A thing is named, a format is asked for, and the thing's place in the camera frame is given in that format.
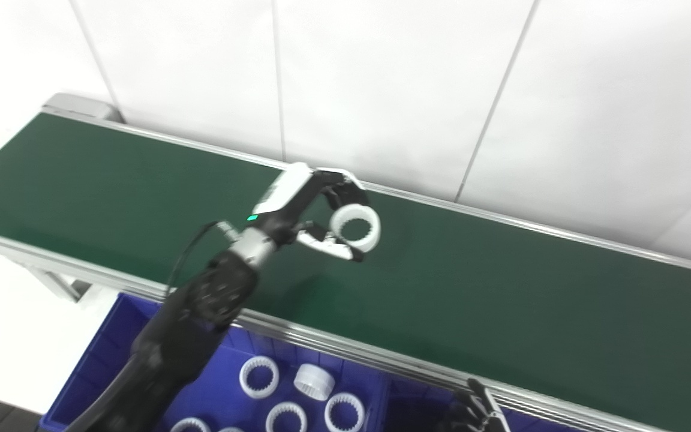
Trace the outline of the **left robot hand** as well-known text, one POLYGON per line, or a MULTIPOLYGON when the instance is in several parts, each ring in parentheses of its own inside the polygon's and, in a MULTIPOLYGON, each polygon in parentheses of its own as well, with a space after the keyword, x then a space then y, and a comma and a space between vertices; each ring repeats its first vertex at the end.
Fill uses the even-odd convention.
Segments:
POLYGON ((381 221, 369 204, 366 189, 356 175, 344 169, 311 169, 289 164, 271 183, 247 218, 247 229, 260 233, 276 248, 298 242, 312 250, 351 262, 380 241, 381 221), (302 221, 319 195, 334 211, 329 227, 302 221))

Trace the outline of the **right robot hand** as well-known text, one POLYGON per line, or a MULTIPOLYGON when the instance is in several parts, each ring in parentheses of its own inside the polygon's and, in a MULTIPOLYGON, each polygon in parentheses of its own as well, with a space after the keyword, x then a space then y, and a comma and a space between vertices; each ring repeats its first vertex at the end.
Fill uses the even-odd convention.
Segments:
POLYGON ((455 391, 443 425, 447 431, 510 431, 504 413, 491 396, 487 386, 474 377, 467 379, 468 388, 455 391))

